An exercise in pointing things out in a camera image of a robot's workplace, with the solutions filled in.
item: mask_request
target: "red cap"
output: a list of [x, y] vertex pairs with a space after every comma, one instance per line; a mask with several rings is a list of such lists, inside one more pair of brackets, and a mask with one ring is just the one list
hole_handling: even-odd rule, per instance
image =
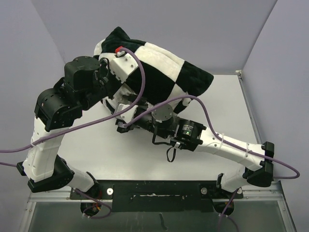
[[120, 48], [122, 48], [122, 46], [120, 46], [119, 48], [116, 48], [115, 53], [120, 52]]

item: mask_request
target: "glass panel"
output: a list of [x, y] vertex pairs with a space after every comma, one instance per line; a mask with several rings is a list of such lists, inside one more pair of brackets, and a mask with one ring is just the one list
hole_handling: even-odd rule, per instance
[[[30, 232], [216, 232], [218, 214], [186, 211], [178, 213], [112, 213], [105, 219], [82, 219], [80, 203], [36, 204]], [[284, 232], [277, 201], [237, 201], [231, 216], [241, 232]], [[224, 218], [221, 232], [234, 232]]]

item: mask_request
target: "black mounting plate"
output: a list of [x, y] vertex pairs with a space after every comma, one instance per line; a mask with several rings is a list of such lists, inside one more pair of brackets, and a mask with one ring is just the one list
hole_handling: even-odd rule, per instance
[[[216, 188], [216, 181], [98, 180], [101, 199], [112, 200], [113, 212], [213, 212], [211, 199], [228, 199], [232, 193]], [[236, 199], [243, 198], [236, 194]], [[86, 200], [73, 189], [72, 200]]]

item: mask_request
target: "cylindrical motor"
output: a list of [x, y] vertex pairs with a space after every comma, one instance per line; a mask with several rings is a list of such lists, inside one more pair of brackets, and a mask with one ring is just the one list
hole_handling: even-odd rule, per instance
[[151, 112], [154, 127], [167, 128], [173, 121], [173, 108], [169, 104], [165, 104]]
[[190, 120], [184, 120], [180, 127], [180, 134], [182, 138], [190, 138], [194, 129], [194, 122]]

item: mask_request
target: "gray wall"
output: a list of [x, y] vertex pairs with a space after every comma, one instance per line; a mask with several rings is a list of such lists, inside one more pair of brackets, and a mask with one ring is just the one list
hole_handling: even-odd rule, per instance
[[[244, 67], [244, 84], [264, 140], [301, 172], [282, 185], [297, 231], [309, 231], [309, 1], [279, 0]], [[276, 173], [291, 171], [275, 166]]]
[[[62, 76], [63, 60], [30, 0], [0, 2], [0, 149], [29, 144], [37, 96]], [[17, 163], [27, 152], [0, 154]], [[27, 178], [0, 166], [0, 231], [18, 231], [29, 197]]]
[[32, 0], [65, 62], [115, 27], [212, 73], [242, 69], [276, 0]]

